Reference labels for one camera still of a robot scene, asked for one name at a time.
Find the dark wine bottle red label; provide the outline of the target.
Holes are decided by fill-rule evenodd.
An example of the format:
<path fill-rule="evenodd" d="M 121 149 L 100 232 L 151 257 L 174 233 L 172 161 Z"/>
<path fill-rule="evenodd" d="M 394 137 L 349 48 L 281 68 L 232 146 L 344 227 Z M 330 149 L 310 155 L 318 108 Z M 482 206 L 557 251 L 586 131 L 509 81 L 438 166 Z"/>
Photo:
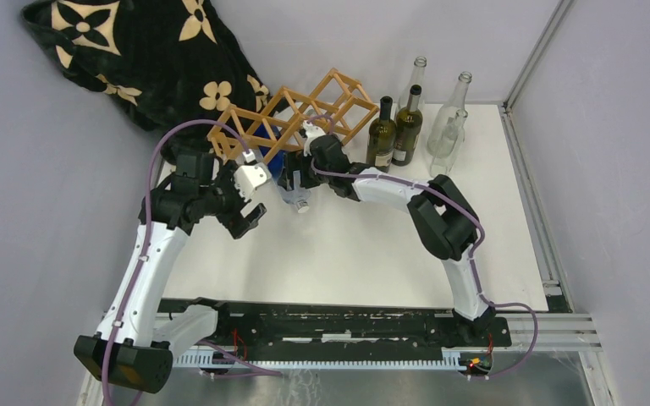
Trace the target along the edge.
<path fill-rule="evenodd" d="M 394 153 L 396 125 L 391 118 L 392 106 L 391 96 L 380 99 L 379 114 L 368 129 L 366 148 L 366 163 L 385 173 L 390 169 Z"/>

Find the dark green wine bottle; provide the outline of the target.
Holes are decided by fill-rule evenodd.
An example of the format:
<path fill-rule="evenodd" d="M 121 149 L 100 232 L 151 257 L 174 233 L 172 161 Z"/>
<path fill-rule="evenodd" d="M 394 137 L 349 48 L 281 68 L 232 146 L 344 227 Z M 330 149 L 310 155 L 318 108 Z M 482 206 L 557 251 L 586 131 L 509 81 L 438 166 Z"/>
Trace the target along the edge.
<path fill-rule="evenodd" d="M 395 116 L 396 134 L 393 151 L 395 166 L 406 166 L 414 157 L 423 123 L 422 112 L 419 109 L 420 97 L 421 86 L 413 85 L 410 88 L 407 103 Z"/>

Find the clear bottle with black label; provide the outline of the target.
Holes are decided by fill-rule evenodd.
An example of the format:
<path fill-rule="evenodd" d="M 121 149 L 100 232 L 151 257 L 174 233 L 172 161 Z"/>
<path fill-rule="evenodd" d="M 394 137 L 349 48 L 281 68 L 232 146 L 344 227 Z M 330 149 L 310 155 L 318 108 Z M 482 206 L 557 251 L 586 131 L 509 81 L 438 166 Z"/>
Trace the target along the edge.
<path fill-rule="evenodd" d="M 414 59 L 410 78 L 406 86 L 399 94 L 395 113 L 398 113 L 400 110 L 407 106 L 407 102 L 410 96 L 410 89 L 413 85 L 419 85 L 420 87 L 423 87 L 426 66 L 427 58 L 425 56 L 417 56 Z"/>

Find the small clear bottle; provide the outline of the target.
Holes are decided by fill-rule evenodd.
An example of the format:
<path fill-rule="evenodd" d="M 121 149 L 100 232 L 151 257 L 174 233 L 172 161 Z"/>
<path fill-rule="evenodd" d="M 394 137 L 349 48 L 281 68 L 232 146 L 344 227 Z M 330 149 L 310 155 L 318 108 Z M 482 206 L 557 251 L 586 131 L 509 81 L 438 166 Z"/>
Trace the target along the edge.
<path fill-rule="evenodd" d="M 432 146 L 432 161 L 429 173 L 435 177 L 448 175 L 457 159 L 460 147 L 465 139 L 464 124 L 468 118 L 465 109 L 457 109 L 452 118 L 439 131 L 437 142 Z"/>

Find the tall clear glass bottle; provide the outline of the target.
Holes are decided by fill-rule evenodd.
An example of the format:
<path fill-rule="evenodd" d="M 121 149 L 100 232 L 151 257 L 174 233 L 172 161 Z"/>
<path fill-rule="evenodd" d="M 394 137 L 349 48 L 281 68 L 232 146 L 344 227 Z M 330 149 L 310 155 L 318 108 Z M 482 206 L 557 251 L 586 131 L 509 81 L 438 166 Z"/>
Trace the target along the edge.
<path fill-rule="evenodd" d="M 458 77 L 451 97 L 440 107 L 427 139 L 427 152 L 435 155 L 438 142 L 442 139 L 445 126 L 454 118 L 458 109 L 465 108 L 465 99 L 472 81 L 472 73 L 463 71 Z"/>

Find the blue glass bottle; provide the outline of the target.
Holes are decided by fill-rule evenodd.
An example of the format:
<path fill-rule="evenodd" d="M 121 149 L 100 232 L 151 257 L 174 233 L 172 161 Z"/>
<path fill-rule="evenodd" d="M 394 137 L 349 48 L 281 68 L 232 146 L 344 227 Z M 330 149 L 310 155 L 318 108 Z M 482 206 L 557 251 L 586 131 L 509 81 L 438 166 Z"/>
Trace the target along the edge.
<path fill-rule="evenodd" d="M 305 213 L 309 210 L 308 200 L 311 197 L 311 192 L 308 189 L 285 190 L 277 185 L 278 177 L 281 173 L 284 164 L 285 151 L 279 151 L 267 164 L 267 168 L 273 176 L 273 182 L 277 186 L 277 190 L 285 203 L 292 206 L 294 210 L 299 213 Z"/>

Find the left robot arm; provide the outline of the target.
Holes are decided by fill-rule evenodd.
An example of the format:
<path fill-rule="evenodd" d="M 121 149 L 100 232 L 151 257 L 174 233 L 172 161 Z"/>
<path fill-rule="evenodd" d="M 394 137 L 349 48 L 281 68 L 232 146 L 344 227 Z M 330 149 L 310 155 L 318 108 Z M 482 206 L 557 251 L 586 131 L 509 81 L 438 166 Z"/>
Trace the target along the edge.
<path fill-rule="evenodd" d="M 74 356 L 98 380 L 159 392 L 174 360 L 197 341 L 225 343 L 231 320 L 211 304 L 189 304 L 184 314 L 158 327 L 156 315 L 175 261 L 194 226 L 214 217 L 233 239 L 243 237 L 265 214 L 259 204 L 243 209 L 269 180 L 266 166 L 252 151 L 239 161 L 213 152 L 185 151 L 160 182 L 148 181 L 133 253 L 118 292 L 92 335 L 77 337 Z"/>

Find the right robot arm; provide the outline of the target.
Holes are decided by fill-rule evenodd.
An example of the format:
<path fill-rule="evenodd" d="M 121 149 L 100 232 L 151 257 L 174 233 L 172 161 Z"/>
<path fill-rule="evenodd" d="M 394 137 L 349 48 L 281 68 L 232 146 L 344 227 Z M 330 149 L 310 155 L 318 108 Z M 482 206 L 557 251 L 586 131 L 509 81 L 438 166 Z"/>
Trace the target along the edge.
<path fill-rule="evenodd" d="M 308 142 L 306 150 L 285 154 L 280 178 L 303 189 L 326 184 L 341 198 L 407 213 L 425 250 L 443 264 L 454 299 L 456 337 L 466 345 L 480 343 L 496 316 L 493 304 L 483 296 L 476 270 L 475 251 L 484 232 L 454 181 L 438 175 L 418 182 L 352 162 L 331 134 Z"/>

